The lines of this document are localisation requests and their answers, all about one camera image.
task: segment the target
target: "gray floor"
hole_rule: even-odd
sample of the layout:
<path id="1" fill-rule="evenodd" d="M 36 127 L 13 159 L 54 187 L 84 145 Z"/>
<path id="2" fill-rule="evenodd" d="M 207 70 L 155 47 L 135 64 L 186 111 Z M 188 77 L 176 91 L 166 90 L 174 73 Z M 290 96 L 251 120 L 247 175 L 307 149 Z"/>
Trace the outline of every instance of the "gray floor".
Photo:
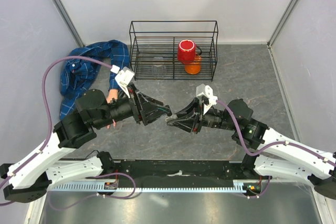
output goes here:
<path id="1" fill-rule="evenodd" d="M 102 68 L 92 88 L 108 93 L 109 71 Z M 204 81 L 136 81 L 143 93 L 169 104 L 173 112 L 187 106 L 196 87 Z M 266 45 L 220 45 L 218 65 L 209 84 L 220 100 L 243 98 L 254 118 L 292 137 L 275 72 Z M 232 132 L 202 128 L 197 135 L 165 125 L 164 118 L 148 126 L 127 119 L 115 129 L 97 131 L 95 140 L 70 157 L 85 157 L 92 150 L 109 151 L 113 158 L 136 159 L 226 159 L 239 160 L 243 149 L 231 140 Z"/>
<path id="2" fill-rule="evenodd" d="M 52 192 L 65 208 L 92 193 Z M 88 199 L 66 211 L 45 204 L 40 224 L 321 224 L 309 188 L 271 183 L 260 199 L 221 193 L 142 193 L 128 200 Z"/>

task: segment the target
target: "metal wire basket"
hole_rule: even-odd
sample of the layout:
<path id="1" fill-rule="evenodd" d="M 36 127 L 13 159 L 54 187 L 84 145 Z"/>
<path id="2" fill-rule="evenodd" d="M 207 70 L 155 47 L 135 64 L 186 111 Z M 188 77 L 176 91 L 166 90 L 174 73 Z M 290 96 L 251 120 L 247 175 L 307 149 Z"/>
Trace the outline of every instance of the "metal wire basket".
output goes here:
<path id="1" fill-rule="evenodd" d="M 135 79 L 213 80 L 217 66 L 218 24 L 215 20 L 132 21 L 131 68 Z M 181 40 L 189 39 L 202 50 L 201 70 L 185 71 L 177 59 Z"/>

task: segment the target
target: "fabric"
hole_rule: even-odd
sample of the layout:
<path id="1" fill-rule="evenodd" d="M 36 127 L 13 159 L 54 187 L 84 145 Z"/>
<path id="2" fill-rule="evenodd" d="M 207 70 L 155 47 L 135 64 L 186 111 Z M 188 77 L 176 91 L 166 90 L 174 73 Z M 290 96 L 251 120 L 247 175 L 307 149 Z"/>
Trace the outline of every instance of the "fabric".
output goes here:
<path id="1" fill-rule="evenodd" d="M 92 59 L 103 61 L 104 58 L 111 59 L 111 65 L 122 69 L 128 67 L 130 56 L 127 46 L 117 40 L 97 42 L 86 47 L 74 49 L 70 56 L 87 56 Z M 75 109 L 75 100 L 87 91 L 96 79 L 101 65 L 86 61 L 71 59 L 67 60 L 61 72 L 61 94 L 64 99 L 61 103 L 59 118 L 62 120 L 67 114 Z M 118 89 L 115 81 L 115 73 L 110 74 L 110 89 Z"/>

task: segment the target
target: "purple cable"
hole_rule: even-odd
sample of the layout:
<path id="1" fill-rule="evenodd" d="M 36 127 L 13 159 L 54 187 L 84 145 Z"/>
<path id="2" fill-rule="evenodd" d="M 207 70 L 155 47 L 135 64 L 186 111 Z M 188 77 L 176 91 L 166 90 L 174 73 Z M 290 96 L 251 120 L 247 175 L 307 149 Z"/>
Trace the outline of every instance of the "purple cable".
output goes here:
<path id="1" fill-rule="evenodd" d="M 259 196 L 259 197 L 262 196 L 262 195 L 267 191 L 267 189 L 268 189 L 268 187 L 269 187 L 269 184 L 270 184 L 270 181 L 271 181 L 271 177 L 269 176 L 269 177 L 268 177 L 268 180 L 267 180 L 267 184 L 266 184 L 265 189 L 264 189 L 259 195 L 250 196 L 250 199 L 256 199 L 257 196 Z"/>
<path id="2" fill-rule="evenodd" d="M 235 128 L 237 130 L 237 133 L 238 133 L 238 137 L 239 137 L 239 141 L 240 141 L 240 144 L 242 145 L 243 149 L 245 150 L 246 154 L 249 155 L 249 156 L 257 156 L 259 155 L 261 152 L 263 152 L 264 150 L 266 150 L 267 148 L 270 148 L 271 146 L 273 145 L 279 145 L 279 144 L 286 144 L 285 141 L 279 141 L 279 142 L 274 142 L 274 143 L 270 143 L 270 144 L 267 144 L 265 145 L 263 148 L 261 148 L 260 150 L 256 151 L 256 152 L 250 152 L 248 150 L 248 148 L 246 147 L 246 144 L 244 142 L 244 139 L 243 139 L 243 136 L 242 136 L 242 132 L 240 131 L 240 128 L 239 128 L 239 124 L 235 118 L 235 115 L 233 114 L 232 110 L 228 107 L 228 105 L 220 100 L 216 100 L 217 103 L 219 103 L 220 105 L 224 106 L 225 109 L 227 110 L 227 112 L 229 112 L 232 120 L 233 120 L 233 123 L 235 124 Z M 314 155 L 315 157 L 319 158 L 319 159 L 324 159 L 324 157 L 320 154 L 317 154 L 315 153 L 314 151 L 304 147 L 304 146 L 301 146 L 299 144 L 296 144 L 296 143 L 288 143 L 287 145 L 290 145 L 290 146 L 294 146 L 296 148 L 299 148 L 301 150 L 304 150 L 308 153 L 310 153 L 311 155 Z M 328 164 L 336 167 L 336 164 L 331 162 L 330 160 L 327 161 Z"/>
<path id="3" fill-rule="evenodd" d="M 109 69 L 112 68 L 111 65 L 106 64 L 104 62 L 101 62 L 99 60 L 94 60 L 88 57 L 84 57 L 84 56 L 68 56 L 68 57 L 64 57 L 61 59 L 58 59 L 56 61 L 54 61 L 45 71 L 43 78 L 42 78 L 42 97 L 43 97 L 43 103 L 44 106 L 46 108 L 46 112 L 47 112 L 47 118 L 48 118 L 48 133 L 47 133 L 47 137 L 46 140 L 43 142 L 43 145 L 41 146 L 41 148 L 39 149 L 41 152 L 43 151 L 43 149 L 47 146 L 47 144 L 49 143 L 50 137 L 51 137 L 51 131 L 53 130 L 53 123 L 51 121 L 51 115 L 50 115 L 50 110 L 49 110 L 49 105 L 48 105 L 48 101 L 47 101 L 47 95 L 46 95 L 46 79 L 47 79 L 47 75 L 49 73 L 49 71 L 53 68 L 54 65 L 65 61 L 65 60 L 70 60 L 70 59 L 79 59 L 79 60 L 87 60 L 87 61 L 91 61 L 97 64 L 100 64 L 102 66 L 105 66 Z M 16 168 L 13 173 L 17 174 L 23 167 L 25 167 L 30 161 L 32 161 L 36 156 L 38 155 L 38 153 L 34 153 L 29 159 L 27 159 L 25 162 L 23 162 L 18 168 Z M 0 183 L 0 189 L 3 188 L 3 186 L 10 180 L 11 176 L 7 176 L 7 178 L 5 178 L 1 183 Z M 8 206 L 10 204 L 14 203 L 13 201 L 9 201 L 6 203 L 0 203 L 0 207 L 4 207 L 4 206 Z"/>
<path id="4" fill-rule="evenodd" d="M 134 181 L 134 179 L 133 179 L 130 175 L 125 174 L 125 173 L 109 173 L 109 174 L 105 174 L 105 175 L 96 176 L 96 177 L 94 177 L 94 178 L 105 178 L 105 177 L 110 177 L 110 176 L 114 176 L 114 175 L 125 176 L 125 177 L 127 177 L 130 181 L 132 181 L 132 183 L 133 183 L 133 191 L 132 191 L 130 194 L 128 194 L 127 196 L 105 195 L 105 197 L 113 198 L 113 199 L 128 199 L 128 198 L 130 198 L 130 197 L 135 193 L 135 189 L 136 189 L 135 181 Z M 77 201 L 77 202 L 75 202 L 75 203 L 73 203 L 73 204 L 71 204 L 70 206 L 65 207 L 65 208 L 57 208 L 57 207 L 53 206 L 52 203 L 51 203 L 51 200 L 50 200 L 50 198 L 51 198 L 50 196 L 48 196 L 48 203 L 49 203 L 49 206 L 50 206 L 53 210 L 55 210 L 55 211 L 64 211 L 64 210 L 67 210 L 67 209 L 69 209 L 69 208 L 71 208 L 71 207 L 73 207 L 73 206 L 75 206 L 75 205 L 77 205 L 77 204 L 83 202 L 84 200 L 90 199 L 90 198 L 92 198 L 92 197 L 94 197 L 94 196 L 97 196 L 97 194 L 91 194 L 91 195 L 88 195 L 88 196 L 84 197 L 83 199 L 81 199 L 81 200 L 79 200 L 79 201 Z"/>

